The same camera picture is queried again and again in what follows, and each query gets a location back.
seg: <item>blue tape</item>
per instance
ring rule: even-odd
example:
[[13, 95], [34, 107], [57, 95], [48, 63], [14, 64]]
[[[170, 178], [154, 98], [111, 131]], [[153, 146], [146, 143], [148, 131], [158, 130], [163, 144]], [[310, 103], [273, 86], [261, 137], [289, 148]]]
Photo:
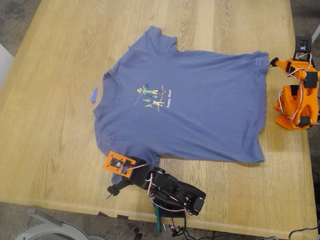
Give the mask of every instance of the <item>blue tape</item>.
[[96, 87], [94, 90], [93, 90], [93, 93], [92, 93], [92, 96], [91, 96], [91, 103], [95, 103], [96, 102], [96, 99], [97, 99], [97, 94], [98, 94], [98, 88]]

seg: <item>wood grain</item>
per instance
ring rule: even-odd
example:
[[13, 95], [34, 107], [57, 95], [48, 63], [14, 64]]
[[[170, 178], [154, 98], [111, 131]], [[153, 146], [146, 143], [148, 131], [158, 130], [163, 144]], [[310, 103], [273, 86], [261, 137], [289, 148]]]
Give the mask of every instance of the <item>wood grain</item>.
[[[99, 102], [103, 74], [150, 25], [177, 36], [179, 50], [260, 50], [270, 59], [294, 51], [289, 0], [42, 0], [0, 92], [0, 201], [156, 221], [137, 187], [105, 200], [111, 173], [102, 169], [90, 103], [95, 87]], [[316, 225], [307, 133], [274, 123], [277, 94], [294, 81], [275, 68], [266, 81], [265, 162], [161, 159], [168, 173], [207, 193], [188, 226], [286, 239]]]

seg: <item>concrete floor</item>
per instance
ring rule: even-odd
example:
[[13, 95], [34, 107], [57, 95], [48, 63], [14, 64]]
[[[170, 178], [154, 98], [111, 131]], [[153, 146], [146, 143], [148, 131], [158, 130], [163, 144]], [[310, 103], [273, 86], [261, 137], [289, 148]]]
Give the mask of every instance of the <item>concrete floor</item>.
[[[15, 56], [27, 28], [36, 12], [40, 0], [1, 0], [0, 1], [0, 43]], [[291, 0], [294, 30], [297, 36], [311, 36], [320, 24], [319, 0]], [[312, 56], [316, 66], [320, 66], [320, 37], [312, 46]], [[320, 127], [308, 130], [312, 169], [320, 173]], [[14, 239], [21, 231], [37, 223], [25, 213], [25, 206], [0, 202], [0, 240]], [[71, 223], [88, 235], [97, 235], [106, 240], [131, 240], [133, 230], [139, 228], [142, 239], [167, 240], [185, 239], [182, 236], [172, 238], [168, 233], [156, 233], [156, 225], [149, 222], [110, 218], [106, 216], [87, 215], [74, 212], [43, 209], [60, 221]], [[212, 231], [187, 228], [190, 235], [198, 239], [212, 236]], [[254, 240], [258, 237], [232, 235], [221, 240]]]

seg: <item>cartoon figure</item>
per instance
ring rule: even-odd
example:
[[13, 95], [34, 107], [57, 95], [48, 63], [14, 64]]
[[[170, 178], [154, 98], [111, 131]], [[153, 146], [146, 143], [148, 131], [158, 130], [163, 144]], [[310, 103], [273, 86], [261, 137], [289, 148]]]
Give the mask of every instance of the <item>cartoon figure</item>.
[[164, 104], [164, 102], [163, 102], [163, 101], [155, 101], [155, 100], [153, 100], [153, 101], [152, 101], [152, 104], [162, 107], [163, 104]]
[[166, 93], [166, 91], [159, 91], [157, 89], [148, 90], [148, 87], [149, 87], [148, 85], [145, 85], [145, 86], [138, 88], [136, 91], [138, 92], [138, 94], [147, 95], [147, 96], [155, 98], [155, 99], [158, 97], [158, 95], [163, 96], [164, 93]]

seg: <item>blue t-shirt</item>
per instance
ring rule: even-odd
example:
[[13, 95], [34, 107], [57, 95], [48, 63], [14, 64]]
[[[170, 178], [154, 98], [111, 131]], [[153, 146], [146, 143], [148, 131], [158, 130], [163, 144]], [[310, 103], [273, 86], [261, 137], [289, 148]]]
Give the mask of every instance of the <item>blue t-shirt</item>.
[[[264, 161], [268, 54], [178, 51], [151, 26], [103, 76], [95, 136], [106, 155]], [[114, 183], [120, 176], [113, 178]]]

